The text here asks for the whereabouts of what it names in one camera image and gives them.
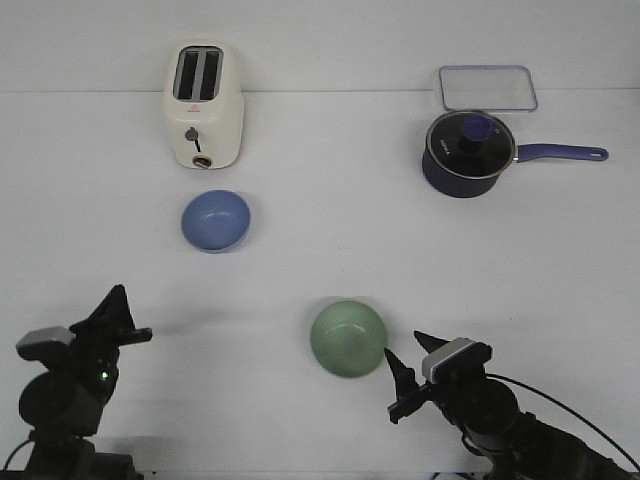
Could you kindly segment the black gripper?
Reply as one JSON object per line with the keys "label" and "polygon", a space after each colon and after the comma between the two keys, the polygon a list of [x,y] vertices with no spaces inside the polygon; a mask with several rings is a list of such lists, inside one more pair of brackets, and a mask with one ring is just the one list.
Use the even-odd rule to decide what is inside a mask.
{"label": "black gripper", "polygon": [[119,369],[120,348],[148,342],[151,328],[135,329],[126,289],[115,285],[84,320],[69,327],[74,334],[69,362],[76,379],[92,395],[112,395]]}
{"label": "black gripper", "polygon": [[[415,330],[414,338],[427,352],[433,353],[448,343],[424,332]],[[396,400],[388,408],[389,419],[393,424],[398,424],[402,418],[408,417],[418,411],[425,403],[442,403],[448,392],[429,382],[419,385],[415,379],[413,368],[406,366],[390,349],[384,349],[386,361],[394,378]]]}

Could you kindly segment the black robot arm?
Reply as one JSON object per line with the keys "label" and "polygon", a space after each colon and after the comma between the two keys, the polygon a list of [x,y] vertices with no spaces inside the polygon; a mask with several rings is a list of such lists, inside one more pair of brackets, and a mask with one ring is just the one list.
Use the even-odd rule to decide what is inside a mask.
{"label": "black robot arm", "polygon": [[2,478],[142,478],[130,455],[101,453],[90,438],[115,391],[121,347],[152,336],[151,329],[136,327],[122,285],[114,286],[86,319],[25,334],[16,344],[18,355],[41,363],[45,371],[19,398],[19,414],[31,427],[29,459],[21,470],[3,467]]}
{"label": "black robot arm", "polygon": [[489,479],[638,478],[637,470],[623,469],[578,437],[521,411],[511,379],[485,370],[492,357],[489,345],[420,331],[414,337],[427,353],[423,383],[391,350],[384,352],[396,390],[388,408],[392,423],[433,403],[460,431],[465,448],[490,461]]}

